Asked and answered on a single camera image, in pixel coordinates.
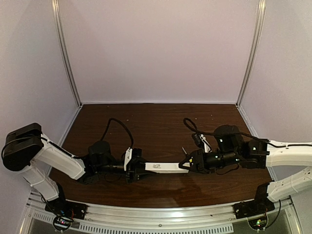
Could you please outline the white remote control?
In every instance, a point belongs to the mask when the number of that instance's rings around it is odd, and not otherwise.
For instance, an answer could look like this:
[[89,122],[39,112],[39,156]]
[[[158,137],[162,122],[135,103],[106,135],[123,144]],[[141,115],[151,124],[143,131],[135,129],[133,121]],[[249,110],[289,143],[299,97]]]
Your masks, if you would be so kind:
[[179,163],[168,162],[146,162],[145,170],[157,174],[187,174],[188,169],[179,167]]

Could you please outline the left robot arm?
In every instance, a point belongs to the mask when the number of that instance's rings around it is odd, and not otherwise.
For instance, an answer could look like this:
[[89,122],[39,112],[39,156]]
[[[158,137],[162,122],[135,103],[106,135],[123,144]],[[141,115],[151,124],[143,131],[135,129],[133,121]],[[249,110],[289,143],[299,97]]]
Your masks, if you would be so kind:
[[62,186],[46,176],[37,162],[46,163],[81,184],[97,181],[100,174],[125,176],[131,183],[154,174],[146,169],[147,161],[140,154],[140,149],[129,147],[123,154],[124,161],[118,161],[110,144],[100,139],[88,148],[87,155],[75,156],[51,141],[38,123],[32,123],[7,134],[1,158],[5,168],[20,172],[54,212],[64,214],[71,206]]

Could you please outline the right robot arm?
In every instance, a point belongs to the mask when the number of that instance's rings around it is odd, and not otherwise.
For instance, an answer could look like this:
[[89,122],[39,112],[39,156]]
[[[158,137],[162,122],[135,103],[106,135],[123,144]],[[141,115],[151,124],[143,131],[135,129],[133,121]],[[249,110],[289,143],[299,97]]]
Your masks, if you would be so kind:
[[241,132],[237,126],[222,125],[212,133],[189,127],[196,151],[186,154],[179,168],[208,174],[236,164],[247,169],[274,166],[303,166],[304,169],[279,181],[260,185],[255,199],[277,202],[312,186],[311,143],[283,143]]

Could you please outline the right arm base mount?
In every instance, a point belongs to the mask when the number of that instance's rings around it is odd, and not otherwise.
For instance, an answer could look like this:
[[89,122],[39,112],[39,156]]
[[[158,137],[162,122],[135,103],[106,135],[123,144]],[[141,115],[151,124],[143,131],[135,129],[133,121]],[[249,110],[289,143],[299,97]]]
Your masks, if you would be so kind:
[[264,183],[257,187],[255,197],[250,201],[242,201],[233,205],[234,215],[236,219],[250,218],[259,216],[248,220],[251,229],[255,231],[264,231],[269,228],[280,214],[280,209],[274,221],[269,224],[268,212],[275,209],[274,202],[268,199],[267,188],[269,183]]

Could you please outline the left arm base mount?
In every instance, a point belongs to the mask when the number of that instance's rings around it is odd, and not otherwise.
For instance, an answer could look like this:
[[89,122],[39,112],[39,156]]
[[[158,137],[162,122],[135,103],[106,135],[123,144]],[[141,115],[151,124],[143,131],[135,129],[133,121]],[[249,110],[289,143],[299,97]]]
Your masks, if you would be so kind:
[[74,223],[74,219],[83,220],[86,215],[88,206],[83,203],[68,201],[60,184],[58,186],[58,197],[54,200],[47,201],[44,196],[41,200],[45,203],[45,210],[55,215],[52,225],[57,232],[63,233],[68,230]]

